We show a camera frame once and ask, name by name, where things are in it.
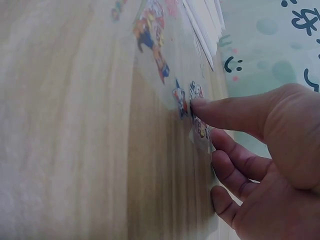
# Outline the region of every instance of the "cartoon sticker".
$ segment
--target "cartoon sticker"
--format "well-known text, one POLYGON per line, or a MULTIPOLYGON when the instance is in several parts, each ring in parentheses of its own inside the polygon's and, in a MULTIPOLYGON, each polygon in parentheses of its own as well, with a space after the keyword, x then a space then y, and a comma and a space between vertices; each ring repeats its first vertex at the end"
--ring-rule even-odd
POLYGON ((142 14, 135 22, 133 33, 141 53, 143 53, 142 44, 152 50, 163 84, 170 74, 169 66, 161 53, 161 47, 164 45, 164 28, 164 10, 161 4, 157 0, 148 0, 142 14))
POLYGON ((111 17, 113 21, 117 22, 120 19, 120 13, 124 10, 124 5, 128 0, 118 0, 115 2, 115 7, 111 10, 111 17))
POLYGON ((180 88, 178 79, 175 78, 176 88, 172 91, 172 95, 178 104, 178 111, 180 119, 184 119, 184 117, 188 117, 188 105, 186 102, 186 93, 180 88))
MULTIPOLYGON (((202 87, 199 84, 196 84, 195 81, 192 81, 190 84, 190 100, 193 99, 203 99, 202 87)), ((193 125, 193 130, 201 139, 210 140, 210 130, 209 126, 205 124, 200 118, 195 116, 191 111, 191 120, 193 125)))

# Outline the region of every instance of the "dark blue character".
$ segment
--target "dark blue character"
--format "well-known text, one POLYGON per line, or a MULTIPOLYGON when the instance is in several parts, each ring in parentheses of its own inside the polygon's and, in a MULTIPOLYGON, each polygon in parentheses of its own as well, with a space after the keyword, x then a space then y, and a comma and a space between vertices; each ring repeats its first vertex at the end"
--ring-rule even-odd
POLYGON ((179 117, 180 119, 184 119, 184 117, 188 117, 188 105, 186 102, 186 93, 185 90, 180 88, 180 85, 178 83, 178 79, 175 78, 175 85, 176 88, 172 91, 172 95, 178 104, 178 111, 179 111, 179 117))
POLYGON ((305 82, 306 82, 306 84, 308 84, 310 87, 312 87, 313 88, 313 90, 315 91, 315 92, 319 92, 319 84, 316 84, 316 83, 313 83, 313 82, 311 82, 310 80, 309 80, 309 69, 308 68, 306 68, 305 70, 304 70, 304 80, 305 80, 305 82))
POLYGON ((306 29, 306 33, 308 34, 308 36, 312 36, 312 30, 314 30, 314 31, 318 30, 315 27, 315 23, 320 21, 320 14, 316 8, 314 8, 314 10, 302 9, 301 13, 298 13, 297 11, 292 11, 292 13, 297 16, 294 19, 292 19, 292 21, 291 21, 292 25, 295 28, 306 29), (309 19, 307 14, 313 15, 315 17, 313 17, 312 19, 309 19), (299 21, 301 21, 301 20, 304 20, 305 23, 299 24, 299 21))
MULTIPOLYGON (((318 44, 320 44, 320 39, 317 39, 316 42, 317 42, 318 44)), ((319 59, 320 59, 320 54, 319 54, 318 57, 319 57, 319 59)))
MULTIPOLYGON (((293 4, 297 4, 298 3, 297 0, 290 0, 290 2, 292 2, 293 4)), ((281 6, 284 7, 284 8, 288 7, 288 2, 286 0, 283 0, 281 2, 281 6)))

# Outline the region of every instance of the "knuckle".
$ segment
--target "knuckle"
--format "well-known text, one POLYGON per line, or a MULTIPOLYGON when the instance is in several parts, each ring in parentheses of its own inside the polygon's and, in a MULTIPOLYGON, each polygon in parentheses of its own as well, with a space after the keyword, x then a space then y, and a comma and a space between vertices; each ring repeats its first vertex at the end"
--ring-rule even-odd
POLYGON ((280 87, 285 94, 292 95, 300 92, 305 92, 307 88, 298 83, 288 83, 280 87))

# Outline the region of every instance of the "cartoon face print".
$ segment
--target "cartoon face print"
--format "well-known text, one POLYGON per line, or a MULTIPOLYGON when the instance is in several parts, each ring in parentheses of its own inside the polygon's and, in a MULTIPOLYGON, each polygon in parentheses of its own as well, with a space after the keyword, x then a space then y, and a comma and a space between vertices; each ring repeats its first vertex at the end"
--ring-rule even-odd
POLYGON ((202 93, 202 88, 201 88, 201 86, 200 86, 199 84, 195 86, 195 88, 194 88, 194 94, 195 94, 195 96, 198 97, 198 98, 201 98, 201 99, 204 98, 204 95, 203 95, 203 93, 202 93))
POLYGON ((195 131, 200 135, 200 137, 203 139, 203 138, 209 138, 209 130, 208 130, 208 126, 203 122, 201 121, 199 118, 196 118, 194 120, 194 129, 195 131))
POLYGON ((158 73, 163 84, 169 77, 170 68, 162 55, 164 45, 164 11, 157 0, 148 0, 139 20, 135 22, 133 33, 137 39, 138 49, 143 53, 142 44, 152 50, 158 73))
POLYGON ((196 84, 195 81, 192 81, 190 84, 190 99, 204 98, 202 87, 199 84, 196 84))
POLYGON ((153 57, 156 61, 156 65, 158 68, 159 76, 161 78, 162 83, 165 84, 165 78, 169 77, 170 68, 166 63, 165 58, 162 56, 162 53, 158 46, 154 45, 152 51, 153 51, 153 57))
MULTIPOLYGON (((227 72, 227 73, 232 73, 232 70, 229 68, 229 64, 230 64, 230 62, 234 59, 235 57, 233 57, 233 56, 231 56, 231 57, 229 57, 226 61, 225 61, 225 63, 224 63, 224 70, 227 72)), ((239 64, 241 64, 243 62, 243 60, 239 60, 238 61, 238 63, 239 64)), ((240 66, 238 66, 237 68, 236 68, 236 70, 238 71, 238 72, 240 72, 241 70, 242 70, 242 67, 240 67, 240 66)))
POLYGON ((179 117, 180 119, 184 119, 185 116, 189 116, 186 93, 182 88, 180 88, 177 78, 175 79, 175 84, 176 88, 172 91, 172 95, 178 105, 179 117))

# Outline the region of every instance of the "wooden surface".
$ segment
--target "wooden surface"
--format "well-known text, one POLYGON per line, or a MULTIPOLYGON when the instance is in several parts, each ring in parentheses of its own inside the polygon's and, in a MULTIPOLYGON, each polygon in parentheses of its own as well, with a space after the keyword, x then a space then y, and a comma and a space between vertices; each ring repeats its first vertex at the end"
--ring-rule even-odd
POLYGON ((0 239, 226 239, 210 156, 124 57, 110 4, 0 0, 0 239))

